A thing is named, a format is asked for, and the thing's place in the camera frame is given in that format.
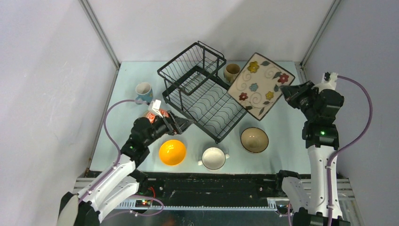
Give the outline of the square floral ceramic plate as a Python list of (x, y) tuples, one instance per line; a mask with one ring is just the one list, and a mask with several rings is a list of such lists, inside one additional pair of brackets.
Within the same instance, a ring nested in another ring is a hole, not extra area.
[(280, 86), (290, 86), (295, 76), (267, 57), (254, 53), (227, 93), (257, 120), (262, 120), (282, 96)]

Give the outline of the blue floral mug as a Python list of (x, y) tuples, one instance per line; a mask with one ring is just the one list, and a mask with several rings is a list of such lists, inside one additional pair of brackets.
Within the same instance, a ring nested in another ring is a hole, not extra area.
[(136, 100), (150, 103), (153, 100), (153, 91), (151, 84), (142, 82), (136, 86)]

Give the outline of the beige ceramic mug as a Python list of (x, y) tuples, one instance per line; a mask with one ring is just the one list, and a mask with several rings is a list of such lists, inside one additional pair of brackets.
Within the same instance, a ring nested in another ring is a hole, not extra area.
[(240, 73), (239, 65), (228, 64), (224, 69), (223, 76), (229, 83), (233, 83), (239, 73)]

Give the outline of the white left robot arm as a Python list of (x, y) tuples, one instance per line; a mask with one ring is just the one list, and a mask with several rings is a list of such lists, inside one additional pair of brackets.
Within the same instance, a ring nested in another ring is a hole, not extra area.
[(56, 224), (98, 226), (128, 197), (147, 194), (149, 184), (137, 167), (149, 155), (149, 146), (164, 135), (183, 134), (193, 123), (171, 111), (167, 117), (156, 116), (153, 122), (145, 117), (136, 119), (113, 164), (77, 193), (67, 192), (61, 198)]

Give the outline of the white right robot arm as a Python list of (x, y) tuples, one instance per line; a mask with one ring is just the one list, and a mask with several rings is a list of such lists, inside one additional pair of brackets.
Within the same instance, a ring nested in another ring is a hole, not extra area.
[(311, 193), (307, 194), (301, 180), (292, 171), (281, 170), (282, 179), (274, 183), (274, 192), (287, 196), (293, 211), (292, 226), (349, 226), (344, 220), (337, 192), (336, 151), (339, 134), (334, 124), (343, 106), (344, 97), (333, 88), (319, 88), (308, 81), (301, 85), (282, 85), (286, 102), (301, 110), (306, 117), (302, 138), (311, 165)]

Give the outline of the yellow orange bowl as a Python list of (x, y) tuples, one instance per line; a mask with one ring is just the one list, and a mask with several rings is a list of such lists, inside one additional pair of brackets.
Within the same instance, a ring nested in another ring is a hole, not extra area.
[(159, 158), (168, 166), (176, 166), (182, 163), (186, 157), (186, 146), (179, 140), (168, 140), (159, 149)]

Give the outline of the orange patterned white bowl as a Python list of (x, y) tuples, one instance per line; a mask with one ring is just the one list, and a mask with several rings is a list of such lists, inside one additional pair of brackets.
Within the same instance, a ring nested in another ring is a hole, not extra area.
[[(160, 113), (161, 113), (162, 116), (164, 116), (164, 117), (169, 117), (168, 112), (165, 111), (165, 110), (163, 110), (163, 109), (160, 109)], [(146, 112), (146, 113), (144, 114), (144, 117), (147, 118), (147, 119), (150, 121), (150, 123), (153, 123), (153, 122), (154, 122), (155, 116), (156, 116), (156, 115), (153, 114), (153, 113), (150, 112), (150, 111), (148, 111), (148, 112)]]

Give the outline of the tan bowl with dark rim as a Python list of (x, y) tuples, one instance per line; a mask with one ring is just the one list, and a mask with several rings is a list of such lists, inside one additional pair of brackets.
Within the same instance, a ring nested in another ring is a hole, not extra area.
[(268, 135), (258, 127), (249, 127), (243, 130), (240, 141), (243, 148), (250, 153), (261, 153), (269, 146)]

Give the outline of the left electronics board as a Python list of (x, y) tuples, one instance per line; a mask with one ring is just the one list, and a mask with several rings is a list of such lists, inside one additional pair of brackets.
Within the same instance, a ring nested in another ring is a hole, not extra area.
[(149, 208), (152, 205), (152, 200), (139, 199), (135, 202), (135, 208)]

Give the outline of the electronics board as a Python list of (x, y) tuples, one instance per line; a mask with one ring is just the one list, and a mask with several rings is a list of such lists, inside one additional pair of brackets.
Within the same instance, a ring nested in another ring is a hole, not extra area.
[(139, 199), (135, 202), (135, 208), (149, 208), (152, 205), (152, 200)]
[(275, 213), (278, 214), (281, 217), (286, 217), (286, 216), (290, 215), (289, 212), (291, 212), (291, 211), (292, 210), (291, 210), (290, 204), (286, 204), (286, 205), (277, 204), (277, 208), (276, 208)]

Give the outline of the right electronics board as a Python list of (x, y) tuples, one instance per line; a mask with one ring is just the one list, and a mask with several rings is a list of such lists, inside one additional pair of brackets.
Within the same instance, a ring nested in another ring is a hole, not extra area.
[(278, 214), (281, 217), (286, 217), (286, 216), (290, 215), (289, 212), (291, 212), (291, 211), (292, 210), (291, 210), (290, 204), (286, 204), (286, 205), (277, 204), (277, 208), (276, 208), (275, 213)]

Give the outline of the white two-handled soup bowl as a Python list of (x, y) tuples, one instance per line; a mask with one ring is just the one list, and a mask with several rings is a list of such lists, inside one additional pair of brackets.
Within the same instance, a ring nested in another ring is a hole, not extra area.
[(230, 155), (220, 148), (210, 147), (203, 152), (201, 159), (198, 161), (198, 166), (203, 166), (209, 171), (218, 171), (225, 165), (229, 157)]

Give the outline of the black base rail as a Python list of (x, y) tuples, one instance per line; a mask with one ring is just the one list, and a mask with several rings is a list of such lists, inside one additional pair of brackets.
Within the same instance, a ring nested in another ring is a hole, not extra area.
[(268, 199), (286, 197), (284, 176), (310, 179), (309, 174), (288, 170), (276, 174), (141, 172), (138, 195), (154, 197), (165, 207), (270, 207)]

